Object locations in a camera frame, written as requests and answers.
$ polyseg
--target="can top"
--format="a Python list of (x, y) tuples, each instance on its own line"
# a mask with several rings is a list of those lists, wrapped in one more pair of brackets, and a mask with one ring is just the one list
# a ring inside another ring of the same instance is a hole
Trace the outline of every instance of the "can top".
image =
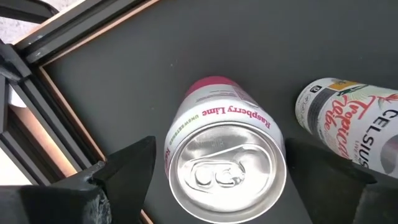
[(213, 223), (258, 217), (286, 181), (281, 150), (265, 132), (237, 122), (205, 126), (186, 137), (170, 163), (170, 188), (193, 216)]

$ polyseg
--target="can label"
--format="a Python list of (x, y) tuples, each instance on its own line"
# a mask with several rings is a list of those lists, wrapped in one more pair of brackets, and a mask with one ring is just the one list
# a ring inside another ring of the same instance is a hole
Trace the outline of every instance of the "can label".
[(190, 133), (208, 124), (237, 121), (270, 135), (283, 150), (283, 137), (274, 120), (235, 82), (208, 77), (196, 82), (186, 94), (165, 140), (165, 170), (178, 145)]
[(301, 92), (295, 114), (341, 157), (398, 178), (398, 91), (323, 78)]

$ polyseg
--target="black mat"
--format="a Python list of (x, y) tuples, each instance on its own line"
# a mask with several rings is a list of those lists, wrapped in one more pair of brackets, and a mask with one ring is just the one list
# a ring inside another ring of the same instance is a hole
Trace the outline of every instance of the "black mat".
[[(385, 0), (162, 0), (46, 69), (106, 154), (156, 136), (146, 198), (156, 223), (202, 223), (173, 199), (162, 158), (187, 88), (230, 77), (285, 137), (318, 144), (295, 120), (300, 90), (322, 77), (398, 89), (397, 8)], [(275, 207), (250, 223), (310, 220), (289, 179)]]

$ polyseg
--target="drink can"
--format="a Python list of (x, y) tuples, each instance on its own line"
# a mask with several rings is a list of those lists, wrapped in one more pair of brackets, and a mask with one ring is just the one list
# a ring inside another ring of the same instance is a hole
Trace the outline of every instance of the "drink can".
[(309, 84), (298, 122), (341, 157), (398, 178), (398, 91), (336, 78)]
[(276, 203), (286, 181), (275, 121), (235, 82), (207, 77), (188, 90), (165, 140), (177, 202), (211, 223), (241, 223)]

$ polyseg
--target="aluminum can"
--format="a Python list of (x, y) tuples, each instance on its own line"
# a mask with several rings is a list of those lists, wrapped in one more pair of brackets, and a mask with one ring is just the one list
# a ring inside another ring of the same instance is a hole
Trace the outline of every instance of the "aluminum can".
[(398, 178), (398, 91), (322, 78), (301, 92), (295, 114), (341, 157)]
[(211, 223), (241, 223), (276, 203), (286, 181), (274, 120), (235, 82), (207, 77), (188, 90), (165, 140), (177, 202)]

